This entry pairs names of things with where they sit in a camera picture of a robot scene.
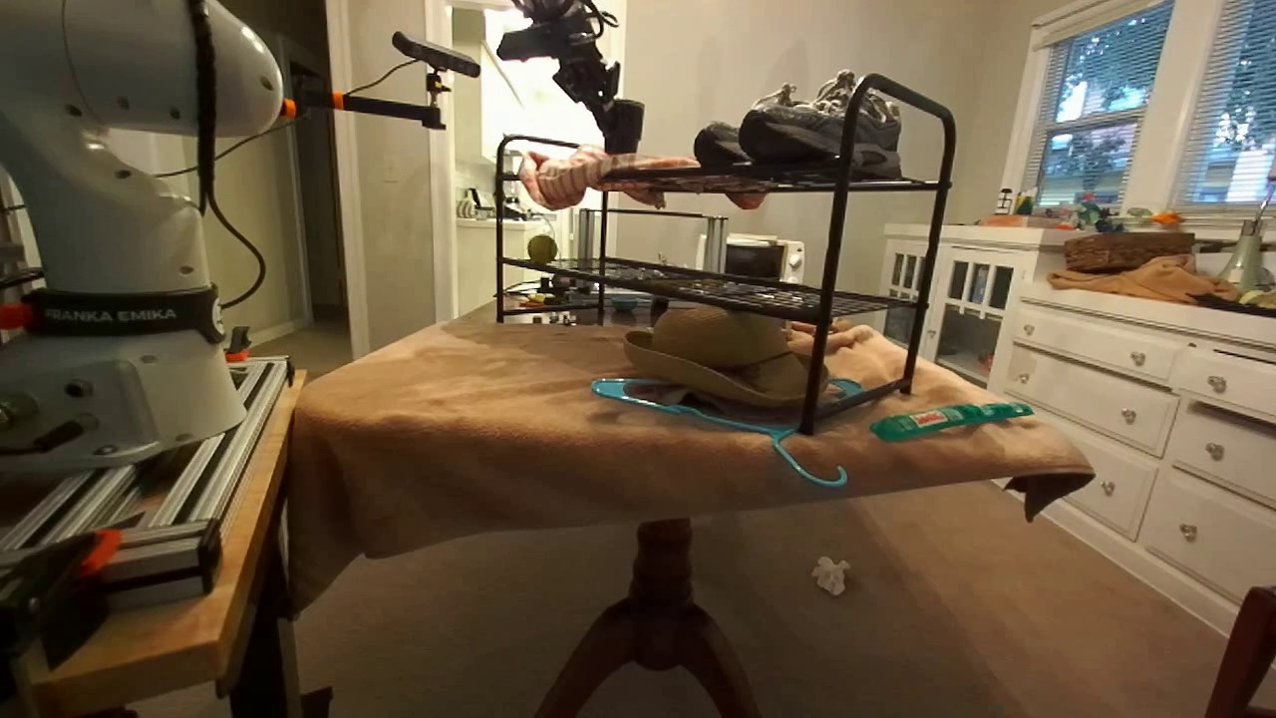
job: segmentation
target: metal rack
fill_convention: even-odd
[[[859,135],[859,115],[871,90],[882,90],[896,101],[902,106],[915,106],[928,121],[941,123],[941,151],[936,151],[936,172],[933,174],[859,174],[855,166],[855,135]],[[531,143],[531,146],[573,146],[564,138],[543,138],[543,135],[505,135],[500,143],[500,166],[505,166],[505,151]],[[597,285],[597,317],[604,317],[604,291],[605,285],[634,285],[650,295],[670,295],[670,300],[694,300],[694,301],[716,301],[731,312],[758,312],[758,316],[782,316],[782,317],[807,317],[813,321],[813,355],[827,355],[830,348],[830,325],[834,316],[847,312],[867,312],[867,305],[906,305],[915,316],[910,344],[906,344],[906,370],[892,382],[867,385],[855,401],[871,401],[892,390],[915,390],[915,370],[918,370],[918,348],[920,348],[920,325],[927,325],[927,300],[933,281],[933,261],[936,261],[936,243],[941,243],[941,223],[944,223],[944,202],[949,202],[949,182],[953,182],[953,155],[957,155],[957,121],[944,102],[888,78],[888,74],[863,74],[863,83],[848,95],[848,110],[843,123],[843,159],[836,164],[787,164],[787,166],[670,166],[670,172],[609,172],[604,174],[604,232],[597,248],[592,260],[557,260],[557,261],[531,261],[505,256],[505,226],[503,216],[494,223],[494,271],[500,271],[500,317],[505,317],[503,305],[503,285],[505,285],[505,268],[531,268],[531,271],[551,271],[568,276],[579,281]],[[505,202],[505,180],[516,174],[494,174],[494,202]],[[665,268],[665,261],[634,261],[634,260],[609,260],[605,256],[605,223],[617,207],[609,207],[613,191],[750,191],[750,196],[778,196],[778,191],[821,191],[834,196],[830,207],[830,243],[827,243],[827,276],[818,285],[797,285],[797,281],[750,281],[733,276],[716,276],[716,271],[688,271],[688,268]],[[896,295],[867,295],[867,291],[836,291],[836,271],[843,271],[843,238],[847,238],[847,207],[855,191],[920,191],[928,196],[928,238],[927,238],[927,260],[920,260],[920,279],[918,279],[918,300],[896,300]],[[811,433],[818,417],[827,414],[818,406],[821,393],[821,364],[811,367],[807,382],[807,401],[797,414],[797,430]]]

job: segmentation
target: shoe rack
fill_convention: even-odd
[[[871,101],[871,90],[896,101],[906,121],[920,115],[933,121],[941,129],[941,143],[936,143],[936,159],[928,164],[927,174],[859,174],[855,166],[855,138],[859,138],[859,115],[863,102]],[[535,151],[535,146],[573,146],[564,138],[547,138],[547,135],[505,135],[500,143],[500,166],[505,166],[503,159],[511,151]],[[949,182],[953,182],[953,155],[957,155],[957,121],[944,102],[888,78],[888,74],[863,74],[847,101],[847,121],[843,121],[843,159],[811,159],[811,164],[753,164],[753,166],[670,166],[670,172],[634,172],[634,166],[617,166],[609,174],[604,174],[597,182],[597,232],[593,232],[593,251],[587,260],[551,260],[551,261],[535,261],[528,256],[516,256],[516,248],[505,248],[505,226],[503,219],[494,223],[494,268],[500,268],[500,317],[511,317],[511,301],[503,295],[505,276],[511,271],[543,271],[556,276],[556,281],[571,281],[571,285],[592,285],[593,295],[587,300],[587,305],[605,301],[605,291],[646,291],[660,300],[684,300],[684,301],[716,301],[716,305],[731,305],[731,312],[753,312],[753,316],[778,316],[778,317],[802,317],[813,321],[813,355],[827,355],[827,340],[834,325],[834,316],[867,316],[867,312],[888,312],[888,305],[906,305],[906,316],[915,316],[915,325],[902,332],[902,344],[910,352],[906,367],[896,378],[882,382],[882,385],[867,385],[863,393],[836,401],[836,406],[818,406],[818,370],[821,364],[811,367],[811,390],[807,390],[807,406],[797,414],[797,430],[811,433],[818,426],[821,414],[830,410],[847,410],[892,390],[910,390],[915,385],[915,367],[918,367],[918,348],[920,348],[920,325],[927,325],[927,312],[928,312],[928,281],[933,281],[933,261],[936,261],[936,243],[941,243],[941,223],[944,223],[944,202],[949,202]],[[494,174],[494,198],[503,202],[505,180],[516,174]],[[830,196],[830,243],[827,243],[827,261],[821,261],[821,279],[818,281],[758,281],[758,279],[741,279],[741,276],[721,276],[721,271],[694,271],[694,268],[665,268],[665,261],[640,261],[640,260],[613,260],[605,251],[609,243],[609,223],[621,223],[621,212],[613,207],[613,191],[664,191],[670,196]],[[928,216],[927,216],[927,260],[920,260],[920,276],[918,276],[918,291],[910,300],[902,295],[872,295],[872,291],[843,291],[843,243],[847,243],[847,219],[848,219],[848,196],[896,196],[896,191],[915,191],[915,196],[928,196]]]

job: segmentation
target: cabinet drawer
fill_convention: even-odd
[[[1094,484],[1085,484],[1085,489],[1072,489],[1070,503],[1110,530],[1124,535],[1129,542],[1140,537],[1155,464],[1066,417],[1053,417],[1053,426],[1070,433],[1094,464]]]
[[[1276,505],[1276,426],[1187,401],[1173,426],[1178,466]]]
[[[1053,355],[1025,355],[1023,393],[1143,454],[1161,454],[1178,397]]]
[[[1143,382],[1170,382],[1181,355],[1181,340],[1154,335],[1129,321],[1080,317],[1061,312],[1023,312],[1019,344],[1070,355],[1104,370],[1121,370]]]
[[[1181,472],[1155,477],[1143,546],[1234,601],[1276,581],[1276,514]]]
[[[1274,417],[1276,421],[1276,364],[1248,357],[1234,352],[1185,352],[1173,382],[1218,406],[1234,406],[1239,414]]]

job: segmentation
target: white cabinet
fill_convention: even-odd
[[[941,226],[920,355],[975,382],[988,382],[1005,316],[1019,301],[1019,285],[1061,268],[1061,238],[1066,235],[1041,226]],[[918,300],[920,261],[927,226],[888,223],[888,295]],[[888,340],[906,344],[910,325],[910,312],[888,312]]]
[[[1274,317],[1025,285],[992,373],[1096,466],[1066,530],[1219,635],[1276,587]]]

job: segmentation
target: window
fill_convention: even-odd
[[[1035,22],[1003,186],[1239,219],[1276,198],[1274,69],[1276,0],[1066,5]]]
[[[1276,0],[1251,0],[1197,172],[1197,202],[1276,198]]]
[[[1061,45],[1036,174],[1041,207],[1117,202],[1155,83],[1170,5]]]

